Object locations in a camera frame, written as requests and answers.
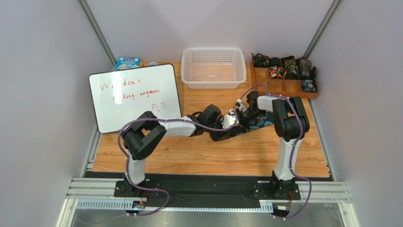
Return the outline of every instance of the wooden tray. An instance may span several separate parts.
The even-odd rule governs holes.
[[[299,96],[301,98],[316,98],[319,96],[319,90],[316,93],[303,92],[301,88],[301,80],[292,79],[269,79],[268,68],[254,67],[254,59],[251,60],[251,77],[252,85],[265,84],[269,93],[282,96]],[[259,86],[256,88],[259,94],[264,95],[264,87]]]

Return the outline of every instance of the laundry basket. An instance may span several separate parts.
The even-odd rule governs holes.
[[[237,88],[246,81],[245,58],[238,48],[188,48],[181,76],[191,89]]]

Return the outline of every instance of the robotic arm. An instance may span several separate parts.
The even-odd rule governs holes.
[[[303,132],[308,132],[309,121],[301,98],[292,97],[290,98],[290,101],[302,123]],[[296,187],[295,177],[291,173],[289,162],[292,145],[300,133],[299,124],[295,116],[289,116],[291,108],[283,99],[271,96],[260,96],[258,92],[252,91],[247,95],[247,102],[249,107],[244,106],[241,103],[241,100],[238,100],[236,103],[236,112],[239,117],[237,122],[238,125],[235,129],[232,128],[231,130],[233,130],[237,135],[239,133],[245,133],[247,132],[245,129],[246,125],[250,120],[272,113],[274,128],[280,138],[280,150],[277,165],[272,173],[271,193],[276,198],[282,198]],[[156,116],[148,111],[141,115],[139,119],[140,118],[156,118]],[[130,155],[128,172],[131,180],[135,184],[144,181],[146,158],[151,155],[163,138],[172,136],[198,136],[202,135],[204,132],[209,133],[214,141],[228,138],[228,132],[208,130],[203,127],[195,126],[192,123],[185,122],[185,120],[208,126],[211,129],[221,130],[229,128],[236,121],[236,117],[233,114],[222,116],[220,109],[214,105],[209,105],[203,112],[194,113],[183,117],[182,119],[184,120],[183,122],[169,122],[169,120],[166,122],[137,122],[123,131],[122,138],[124,146]],[[292,169],[294,169],[295,166],[297,152],[301,141],[302,140],[298,141],[295,147],[294,155],[291,160]]]

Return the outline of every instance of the blue package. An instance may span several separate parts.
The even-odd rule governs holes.
[[[140,58],[119,57],[115,66],[115,71],[134,69],[140,67]]]

